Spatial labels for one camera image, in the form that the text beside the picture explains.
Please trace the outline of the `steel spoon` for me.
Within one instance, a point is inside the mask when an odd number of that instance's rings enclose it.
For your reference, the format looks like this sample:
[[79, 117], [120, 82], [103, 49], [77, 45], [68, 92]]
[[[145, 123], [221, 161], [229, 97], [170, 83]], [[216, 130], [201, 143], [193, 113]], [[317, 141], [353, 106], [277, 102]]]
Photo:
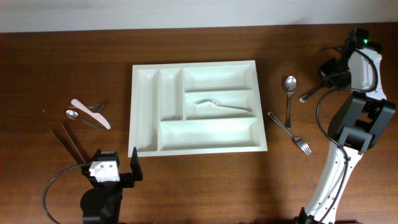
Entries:
[[306, 92], [305, 94], [303, 94], [300, 98], [299, 101], [301, 103], [304, 103], [305, 101], [307, 101], [311, 96], [313, 96], [317, 91], [319, 91], [322, 88], [322, 86], [311, 89], [310, 91]]
[[284, 83], [284, 91], [287, 94], [287, 112], [285, 120], [285, 126], [287, 128], [291, 128], [291, 117], [290, 117], [291, 96], [295, 93], [296, 89], [297, 89], [297, 81], [295, 77], [293, 76], [287, 77]]

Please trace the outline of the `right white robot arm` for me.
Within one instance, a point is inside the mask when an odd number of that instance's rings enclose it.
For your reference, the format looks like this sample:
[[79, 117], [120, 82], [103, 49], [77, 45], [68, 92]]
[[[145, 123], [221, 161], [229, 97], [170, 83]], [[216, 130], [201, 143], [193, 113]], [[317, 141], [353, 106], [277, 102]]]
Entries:
[[332, 58], [318, 70], [328, 96], [349, 91], [348, 99], [321, 132], [330, 140], [328, 157], [315, 193], [294, 223], [334, 223], [343, 191], [363, 154], [377, 143], [391, 121], [396, 105], [387, 100], [381, 84], [382, 46], [369, 31], [350, 31], [343, 45], [334, 46]]

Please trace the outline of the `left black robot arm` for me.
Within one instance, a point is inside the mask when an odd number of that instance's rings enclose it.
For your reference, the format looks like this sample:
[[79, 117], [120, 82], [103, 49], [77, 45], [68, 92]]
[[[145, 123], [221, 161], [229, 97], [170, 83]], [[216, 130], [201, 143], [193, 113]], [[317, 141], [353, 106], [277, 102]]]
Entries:
[[80, 200], [83, 223], [118, 223], [123, 190], [133, 188], [143, 179], [137, 150], [130, 160], [131, 171], [119, 173], [119, 154], [116, 151], [98, 149], [81, 173], [93, 186]]

